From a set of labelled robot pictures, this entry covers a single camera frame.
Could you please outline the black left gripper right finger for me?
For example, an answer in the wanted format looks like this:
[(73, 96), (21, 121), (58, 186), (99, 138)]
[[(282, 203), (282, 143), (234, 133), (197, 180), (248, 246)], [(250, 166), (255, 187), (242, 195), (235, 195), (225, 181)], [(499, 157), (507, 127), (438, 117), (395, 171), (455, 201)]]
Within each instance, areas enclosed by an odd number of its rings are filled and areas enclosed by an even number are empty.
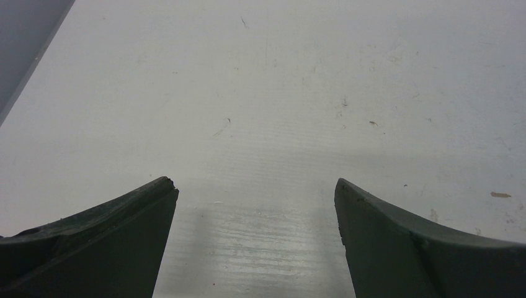
[(525, 245), (427, 220), (339, 179), (334, 203), (357, 297), (524, 297)]

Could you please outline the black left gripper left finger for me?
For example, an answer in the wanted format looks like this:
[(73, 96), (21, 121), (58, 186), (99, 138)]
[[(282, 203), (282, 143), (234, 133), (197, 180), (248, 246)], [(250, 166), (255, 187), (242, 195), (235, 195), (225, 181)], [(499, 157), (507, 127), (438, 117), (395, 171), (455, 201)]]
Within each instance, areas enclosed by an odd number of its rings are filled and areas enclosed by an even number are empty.
[(178, 195), (163, 176), (1, 238), (1, 296), (151, 297)]

